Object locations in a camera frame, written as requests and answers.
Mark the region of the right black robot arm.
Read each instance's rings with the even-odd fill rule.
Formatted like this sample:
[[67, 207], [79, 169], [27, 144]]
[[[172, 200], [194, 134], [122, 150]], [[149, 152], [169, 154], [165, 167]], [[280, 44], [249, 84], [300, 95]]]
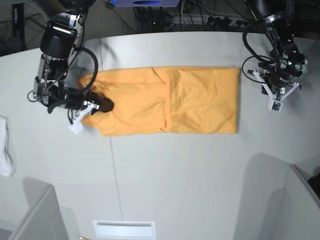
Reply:
[[[52, 113], [55, 108], [84, 111], [89, 114], [113, 110], [112, 100], [91, 91], [98, 75], [98, 59], [83, 44], [85, 21], [93, 0], [36, 0], [36, 7], [45, 16], [46, 26], [40, 43], [42, 52], [37, 76], [34, 79], [33, 97]], [[80, 52], [93, 60], [94, 70], [90, 81], [80, 89], [67, 87], [65, 79]]]

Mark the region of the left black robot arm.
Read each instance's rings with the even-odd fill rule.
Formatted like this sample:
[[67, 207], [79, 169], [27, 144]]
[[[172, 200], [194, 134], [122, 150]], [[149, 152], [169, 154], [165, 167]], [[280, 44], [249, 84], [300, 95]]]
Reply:
[[[308, 69], [308, 60], [299, 52], [287, 20], [285, 6], [280, 0], [246, 0], [245, 5], [255, 18], [242, 34], [247, 50], [259, 61], [264, 70], [263, 79], [272, 91], [279, 94], [292, 78], [301, 78]], [[254, 26], [262, 27], [272, 45], [270, 59], [256, 54], [247, 41], [247, 35]]]

